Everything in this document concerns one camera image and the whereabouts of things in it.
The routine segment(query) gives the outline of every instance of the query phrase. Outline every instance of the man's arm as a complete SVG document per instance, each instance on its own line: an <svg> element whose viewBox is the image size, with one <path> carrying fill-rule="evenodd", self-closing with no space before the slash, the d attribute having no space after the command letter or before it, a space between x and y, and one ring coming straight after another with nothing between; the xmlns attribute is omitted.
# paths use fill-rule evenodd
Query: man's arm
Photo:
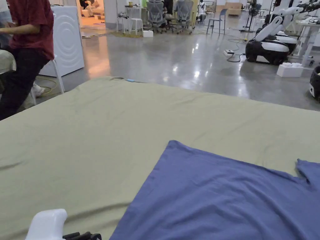
<svg viewBox="0 0 320 240"><path fill-rule="evenodd" d="M40 32L40 25L22 25L18 27L12 27L12 28L0 28L0 34L6 33L6 34L37 34Z"/></svg>

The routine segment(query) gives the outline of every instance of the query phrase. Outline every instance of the white box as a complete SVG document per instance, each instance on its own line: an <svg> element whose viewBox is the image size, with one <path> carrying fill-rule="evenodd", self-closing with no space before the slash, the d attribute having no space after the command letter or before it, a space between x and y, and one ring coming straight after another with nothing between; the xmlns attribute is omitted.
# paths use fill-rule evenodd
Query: white box
<svg viewBox="0 0 320 240"><path fill-rule="evenodd" d="M145 31L143 30L143 37L153 37L153 31Z"/></svg>
<svg viewBox="0 0 320 240"><path fill-rule="evenodd" d="M301 77L303 67L299 63L283 63L279 65L277 75L280 77Z"/></svg>

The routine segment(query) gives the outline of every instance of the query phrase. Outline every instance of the red shirt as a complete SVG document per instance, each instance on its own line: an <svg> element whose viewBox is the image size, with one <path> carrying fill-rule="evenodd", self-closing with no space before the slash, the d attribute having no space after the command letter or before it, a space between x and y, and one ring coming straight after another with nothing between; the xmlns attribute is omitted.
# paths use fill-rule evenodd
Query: red shirt
<svg viewBox="0 0 320 240"><path fill-rule="evenodd" d="M53 13L49 0L7 0L12 21L17 26L40 25L38 34L13 35L10 47L39 49L48 60L53 54Z"/></svg>

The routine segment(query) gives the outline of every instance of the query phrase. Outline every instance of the power strip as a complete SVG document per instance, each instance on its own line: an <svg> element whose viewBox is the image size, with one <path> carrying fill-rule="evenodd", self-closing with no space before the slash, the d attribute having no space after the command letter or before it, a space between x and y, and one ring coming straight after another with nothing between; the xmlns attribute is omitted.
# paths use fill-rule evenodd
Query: power strip
<svg viewBox="0 0 320 240"><path fill-rule="evenodd" d="M229 49L226 49L223 51L223 54L227 57L227 58L230 58L231 56L233 56L235 54L234 51L232 50L229 50Z"/></svg>

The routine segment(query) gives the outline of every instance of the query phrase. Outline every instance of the blue cloth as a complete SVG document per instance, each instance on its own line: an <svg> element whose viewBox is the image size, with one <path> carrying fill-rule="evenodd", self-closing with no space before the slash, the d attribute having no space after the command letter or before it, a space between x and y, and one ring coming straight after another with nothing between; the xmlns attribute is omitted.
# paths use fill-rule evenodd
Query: blue cloth
<svg viewBox="0 0 320 240"><path fill-rule="evenodd" d="M320 166L296 168L303 177L170 141L110 239L320 239Z"/></svg>

